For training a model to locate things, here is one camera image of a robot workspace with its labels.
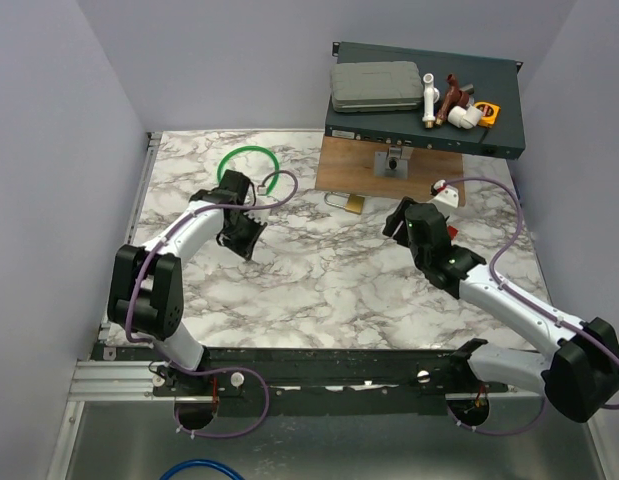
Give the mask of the brass padlock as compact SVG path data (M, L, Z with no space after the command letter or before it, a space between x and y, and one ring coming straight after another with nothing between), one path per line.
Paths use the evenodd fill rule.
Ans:
M363 213L365 204L365 198L362 196L340 192L326 192L323 201L328 206L356 215Z

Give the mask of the green cable lock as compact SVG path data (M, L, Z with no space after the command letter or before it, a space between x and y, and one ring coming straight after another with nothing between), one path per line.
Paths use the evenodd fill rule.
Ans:
M277 182L279 178L278 171L280 170L280 164L279 164L279 161L276 155L271 150L261 147L261 146L256 146L256 145L241 146L227 153L220 161L218 168L216 170L217 181L220 182L222 180L226 167L228 166L228 163L231 159L233 159L237 155L248 153L248 152L256 152L256 153L264 154L272 161L273 166L274 166L274 169L273 169L274 175L273 175L273 179L271 180L271 182L266 185L266 190L265 190L266 194L272 193L277 186Z

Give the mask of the white elbow pipe fitting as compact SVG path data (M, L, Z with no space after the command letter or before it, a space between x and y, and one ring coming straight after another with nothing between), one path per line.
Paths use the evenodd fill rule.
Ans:
M454 106L448 113L447 121L459 129L475 128L483 117L483 111L473 105L467 107Z

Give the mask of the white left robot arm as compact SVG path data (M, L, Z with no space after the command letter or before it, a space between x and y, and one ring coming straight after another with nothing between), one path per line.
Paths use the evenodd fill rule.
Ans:
M256 204L255 185L229 170L218 186L192 195L187 208L168 227L140 246L116 252L107 317L132 343L147 343L179 365L176 382L190 395L203 393L211 380L206 348L182 322L183 267L210 241L244 260L252 258L266 222L248 208Z

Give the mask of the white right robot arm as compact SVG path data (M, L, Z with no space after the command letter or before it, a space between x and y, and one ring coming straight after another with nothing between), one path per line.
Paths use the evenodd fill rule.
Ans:
M532 351L473 340L449 367L449 379L469 392L486 382L543 396L566 418L584 423L619 392L619 342L601 318L585 322L540 301L489 268L473 251L453 244L433 203L403 198L388 215L385 236L409 249L434 287L468 302L523 337Z

